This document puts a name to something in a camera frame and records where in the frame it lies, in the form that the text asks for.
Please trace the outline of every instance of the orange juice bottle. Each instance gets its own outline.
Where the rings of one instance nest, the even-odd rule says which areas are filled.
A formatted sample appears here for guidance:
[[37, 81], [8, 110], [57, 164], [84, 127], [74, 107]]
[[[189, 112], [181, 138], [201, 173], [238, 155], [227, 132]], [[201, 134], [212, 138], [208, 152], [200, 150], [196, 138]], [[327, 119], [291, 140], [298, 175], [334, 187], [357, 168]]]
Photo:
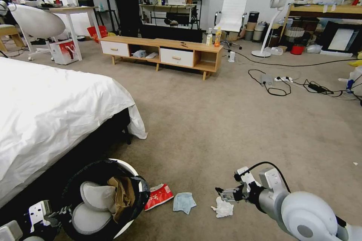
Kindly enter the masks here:
[[216, 34], [215, 34], [215, 43], [214, 43], [215, 47], [220, 46], [220, 38], [221, 38], [221, 29], [220, 29], [220, 27], [218, 27]]

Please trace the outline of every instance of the white round chair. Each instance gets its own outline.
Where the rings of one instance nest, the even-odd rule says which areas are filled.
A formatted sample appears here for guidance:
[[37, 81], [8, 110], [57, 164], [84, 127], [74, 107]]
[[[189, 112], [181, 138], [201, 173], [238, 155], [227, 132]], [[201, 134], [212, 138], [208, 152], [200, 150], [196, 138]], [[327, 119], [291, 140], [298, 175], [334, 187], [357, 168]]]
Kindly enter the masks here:
[[46, 40], [48, 49], [37, 48], [36, 52], [29, 54], [28, 59], [32, 60], [32, 56], [35, 55], [52, 53], [47, 39], [54, 38], [54, 40], [57, 40], [55, 37], [64, 32], [65, 24], [61, 18], [42, 9], [25, 5], [9, 4], [8, 8], [24, 35], [28, 34], [34, 38]]

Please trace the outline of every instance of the desk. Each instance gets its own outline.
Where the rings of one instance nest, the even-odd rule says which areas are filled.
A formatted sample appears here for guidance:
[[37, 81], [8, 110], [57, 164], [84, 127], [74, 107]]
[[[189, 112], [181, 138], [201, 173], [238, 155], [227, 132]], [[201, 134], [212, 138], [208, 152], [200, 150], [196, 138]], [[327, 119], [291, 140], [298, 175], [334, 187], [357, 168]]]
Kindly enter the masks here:
[[319, 18], [338, 18], [338, 19], [356, 19], [362, 20], [362, 6], [351, 6], [351, 5], [339, 5], [332, 11], [333, 6], [328, 6], [327, 12], [323, 13], [323, 5], [310, 5], [310, 6], [295, 6], [294, 4], [289, 5], [287, 15], [285, 16], [282, 33], [280, 35], [281, 40], [285, 26], [288, 21], [288, 17], [319, 17]]
[[192, 8], [195, 7], [196, 4], [187, 4], [185, 6], [175, 6], [175, 5], [146, 5], [146, 4], [140, 4], [141, 7], [141, 15], [142, 15], [142, 23], [144, 23], [144, 17], [143, 12], [149, 12], [150, 13], [150, 19], [152, 25], [155, 25], [152, 23], [152, 12], [174, 12], [174, 13], [182, 13], [182, 14], [189, 14], [189, 29], [191, 28], [191, 15], [192, 15]]
[[[78, 55], [78, 60], [83, 60], [83, 58], [80, 53], [80, 48], [79, 48], [79, 44], [78, 44], [78, 40], [77, 40], [77, 35], [75, 34], [75, 31], [74, 31], [74, 25], [72, 22], [71, 14], [85, 13], [85, 12], [88, 13], [88, 16], [90, 16], [92, 18], [93, 26], [95, 26], [95, 31], [97, 32], [98, 39], [101, 40], [101, 33], [99, 31], [97, 20], [95, 18], [94, 12], [93, 12], [93, 9], [95, 9], [95, 8], [96, 7], [82, 6], [82, 7], [49, 8], [48, 10], [46, 10], [46, 11], [49, 11], [50, 13], [66, 15], [68, 23], [71, 28], [72, 39], [74, 42], [75, 51]], [[33, 48], [33, 45], [30, 43], [29, 35], [24, 32], [23, 32], [23, 35], [24, 35], [24, 39], [25, 39], [26, 43], [28, 44], [29, 51], [34, 52], [35, 50]]]

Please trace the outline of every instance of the robotic arm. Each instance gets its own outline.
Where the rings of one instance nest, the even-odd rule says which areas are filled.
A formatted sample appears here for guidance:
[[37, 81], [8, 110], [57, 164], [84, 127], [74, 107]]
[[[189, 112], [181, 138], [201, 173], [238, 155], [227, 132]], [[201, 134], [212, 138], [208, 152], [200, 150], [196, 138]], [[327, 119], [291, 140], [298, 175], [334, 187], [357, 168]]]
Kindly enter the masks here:
[[362, 241], [362, 227], [347, 224], [322, 198], [312, 193], [291, 193], [284, 181], [285, 189], [280, 171], [273, 166], [260, 171], [261, 185], [250, 170], [243, 167], [234, 175], [240, 186], [215, 189], [224, 201], [245, 200], [254, 204], [283, 231], [300, 241]]

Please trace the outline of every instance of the white drawer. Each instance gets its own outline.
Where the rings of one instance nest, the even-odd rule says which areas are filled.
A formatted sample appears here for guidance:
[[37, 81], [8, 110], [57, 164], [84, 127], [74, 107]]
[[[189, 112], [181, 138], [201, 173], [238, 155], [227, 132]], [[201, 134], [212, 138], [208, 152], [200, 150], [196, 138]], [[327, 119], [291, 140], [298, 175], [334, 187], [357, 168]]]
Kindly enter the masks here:
[[160, 59], [161, 63], [193, 67], [193, 52], [189, 51], [161, 48]]
[[101, 46], [103, 53], [109, 55], [129, 56], [128, 45], [126, 43], [101, 41]]

